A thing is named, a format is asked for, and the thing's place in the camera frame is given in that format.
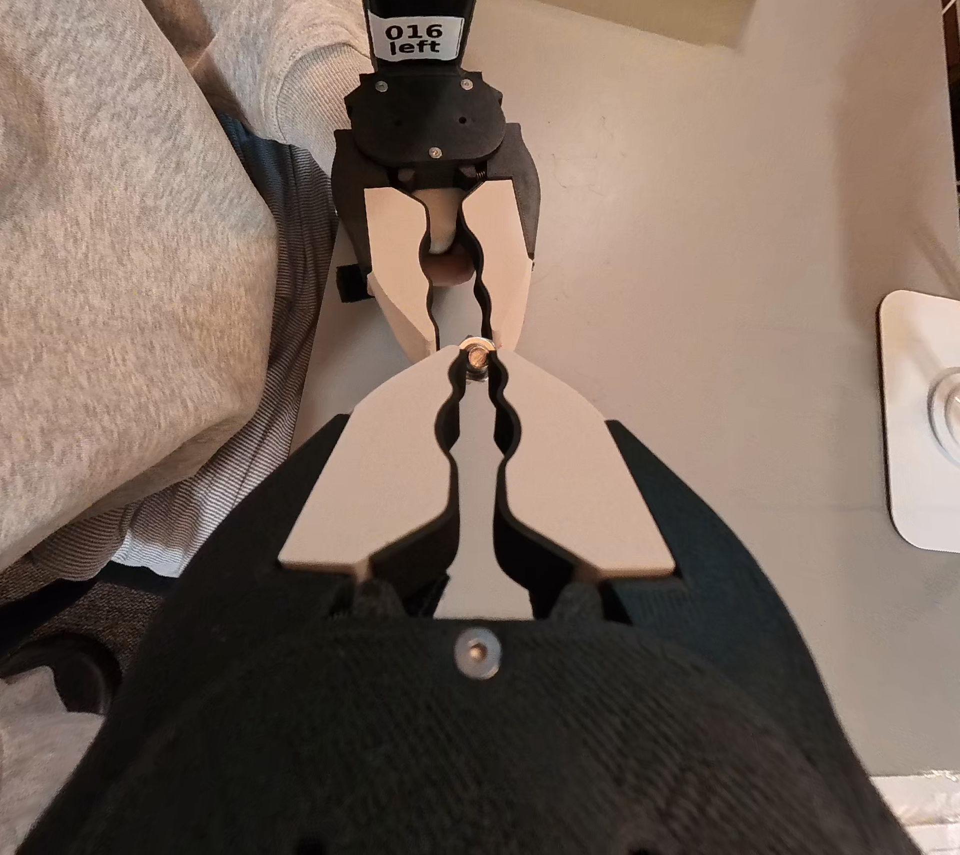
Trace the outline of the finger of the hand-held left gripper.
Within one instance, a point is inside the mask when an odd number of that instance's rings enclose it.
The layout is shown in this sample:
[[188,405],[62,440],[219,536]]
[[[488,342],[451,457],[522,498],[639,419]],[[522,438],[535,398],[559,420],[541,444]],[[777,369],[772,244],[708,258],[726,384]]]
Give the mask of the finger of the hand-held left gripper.
[[396,188],[364,190],[370,272],[367,287],[407,355],[439,349],[430,311],[431,285],[422,265],[429,242],[425,204]]
[[462,200],[460,221],[474,261],[473,292],[481,310],[482,336],[497,349],[515,349],[526,317],[533,260],[513,182],[481,182]]

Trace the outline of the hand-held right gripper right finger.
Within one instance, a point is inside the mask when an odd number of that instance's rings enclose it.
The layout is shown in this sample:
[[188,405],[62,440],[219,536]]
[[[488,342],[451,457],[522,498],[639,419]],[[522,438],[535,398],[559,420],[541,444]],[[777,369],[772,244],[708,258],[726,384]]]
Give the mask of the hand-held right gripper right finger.
[[571,584],[659,579],[676,563],[601,412],[506,349],[487,357],[497,470],[493,545],[533,609]]

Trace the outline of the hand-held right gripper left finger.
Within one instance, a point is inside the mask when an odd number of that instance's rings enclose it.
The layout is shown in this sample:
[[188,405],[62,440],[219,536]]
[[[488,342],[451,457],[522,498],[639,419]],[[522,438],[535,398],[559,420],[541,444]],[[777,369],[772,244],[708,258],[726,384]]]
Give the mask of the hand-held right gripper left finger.
[[342,431],[278,555],[288,570],[370,579],[407,601],[459,548],[463,354],[447,346],[368,393]]

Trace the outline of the steel hex nut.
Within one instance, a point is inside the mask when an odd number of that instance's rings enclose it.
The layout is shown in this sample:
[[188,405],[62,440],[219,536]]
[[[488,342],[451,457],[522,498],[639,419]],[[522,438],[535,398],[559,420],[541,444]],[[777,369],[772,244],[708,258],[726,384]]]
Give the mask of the steel hex nut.
[[485,338],[485,337],[479,336],[479,335],[470,336],[470,337],[466,338],[463,342],[461,342],[461,344],[460,344],[460,346],[459,346],[459,350],[460,350],[460,354],[461,354],[462,359],[463,359],[465,379],[466,379],[466,381],[471,382],[471,383],[478,383],[478,381],[469,381],[469,380],[467,379],[467,374],[466,374],[466,369],[467,369],[467,350],[468,350],[471,346],[473,346],[473,345],[482,345],[482,346],[485,346],[485,347],[486,347],[486,349],[487,349],[487,351],[488,351],[488,366],[490,366],[490,358],[492,357],[492,355],[495,355],[495,354],[496,354],[497,346],[496,346],[491,340],[489,340],[489,339],[487,339],[487,338]]

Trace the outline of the person's left forearm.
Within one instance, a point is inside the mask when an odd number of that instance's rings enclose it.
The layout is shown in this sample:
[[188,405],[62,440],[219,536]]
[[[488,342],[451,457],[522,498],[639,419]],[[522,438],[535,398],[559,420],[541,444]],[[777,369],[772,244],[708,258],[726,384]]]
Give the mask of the person's left forearm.
[[329,173],[373,67],[362,0],[141,0],[216,110]]

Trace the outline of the grey desk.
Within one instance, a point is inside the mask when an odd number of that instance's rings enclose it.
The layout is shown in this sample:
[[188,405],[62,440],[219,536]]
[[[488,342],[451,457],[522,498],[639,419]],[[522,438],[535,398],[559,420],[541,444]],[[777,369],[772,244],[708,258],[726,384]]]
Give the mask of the grey desk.
[[875,775],[958,770],[958,556],[886,508],[876,310],[958,296],[941,0],[478,0],[542,189],[519,354],[749,547]]

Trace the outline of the person's left hand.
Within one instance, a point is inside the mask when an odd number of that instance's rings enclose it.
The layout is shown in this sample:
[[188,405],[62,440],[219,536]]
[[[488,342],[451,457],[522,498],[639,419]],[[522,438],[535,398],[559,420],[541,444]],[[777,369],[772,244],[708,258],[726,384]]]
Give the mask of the person's left hand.
[[428,252],[421,258],[421,266],[434,288],[457,287],[470,282],[475,273],[474,259],[461,244],[455,243],[444,252]]

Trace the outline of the person's grey sweater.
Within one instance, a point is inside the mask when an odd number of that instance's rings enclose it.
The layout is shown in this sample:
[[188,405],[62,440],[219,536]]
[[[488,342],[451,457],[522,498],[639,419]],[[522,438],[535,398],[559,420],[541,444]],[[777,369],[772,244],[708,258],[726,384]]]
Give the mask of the person's grey sweater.
[[1,2],[6,570],[249,421],[277,229],[141,0]]

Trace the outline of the white document stand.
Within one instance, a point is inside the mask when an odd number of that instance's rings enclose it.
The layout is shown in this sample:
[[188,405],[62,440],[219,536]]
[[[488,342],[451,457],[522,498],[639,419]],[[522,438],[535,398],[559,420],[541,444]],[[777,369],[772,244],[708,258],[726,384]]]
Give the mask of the white document stand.
[[878,308],[887,502],[897,533],[959,553],[959,302],[899,289]]

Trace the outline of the laminated paper sheet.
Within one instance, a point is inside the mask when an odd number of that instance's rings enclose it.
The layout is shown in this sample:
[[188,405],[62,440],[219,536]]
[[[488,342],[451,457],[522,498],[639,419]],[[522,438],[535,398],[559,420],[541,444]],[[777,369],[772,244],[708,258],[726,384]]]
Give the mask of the laminated paper sheet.
[[959,772],[872,777],[888,807],[923,853],[959,853]]

